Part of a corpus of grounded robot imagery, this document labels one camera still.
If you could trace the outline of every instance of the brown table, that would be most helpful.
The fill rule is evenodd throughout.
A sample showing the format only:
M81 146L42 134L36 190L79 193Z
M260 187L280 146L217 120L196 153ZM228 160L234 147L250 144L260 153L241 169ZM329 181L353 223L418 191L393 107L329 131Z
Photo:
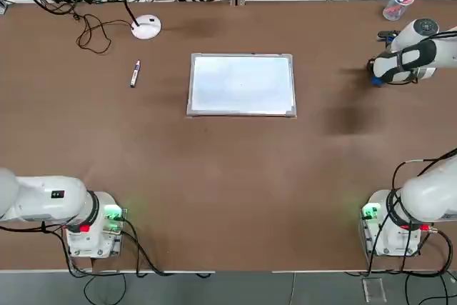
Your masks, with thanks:
M75 45L83 24L70 16L12 6L0 18L0 165L109 192L162 269L365 269L361 206L390 186L398 163L457 142L455 70L382 89L364 71L383 49L378 31L422 16L447 29L457 1L415 1L396 23L383 19L384 3L135 4L135 14L157 14L163 31L139 41L110 26L106 56ZM121 4L80 11L128 20ZM104 44L96 32L93 46ZM195 52L293 54L297 118L186 117ZM398 184L419 168L406 167ZM457 241L455 224L441 227ZM54 239L0 241L0 269L65 268ZM439 237L431 243L408 268L441 266L446 249ZM96 268L134 269L134 247L124 246Z

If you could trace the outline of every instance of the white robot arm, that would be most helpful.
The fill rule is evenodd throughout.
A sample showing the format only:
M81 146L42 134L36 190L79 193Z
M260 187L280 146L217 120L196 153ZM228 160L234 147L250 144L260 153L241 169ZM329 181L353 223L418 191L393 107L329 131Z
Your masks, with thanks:
M414 255L421 230L427 229L427 224L457 220L456 187L454 156L434 170L409 179L397 192L377 191L362 208L361 228L367 253L372 252L376 242L377 255L403 256L406 248L407 256Z
M457 220L457 156L438 168L409 179L399 191L408 214L418 223Z
M104 192L66 176L16 177L0 169L0 221L47 221L65 227L72 256L104 258L116 251L122 210Z
M374 84L427 79L436 68L457 67L457 27L439 33L435 21L422 18L393 36L386 50L368 62Z

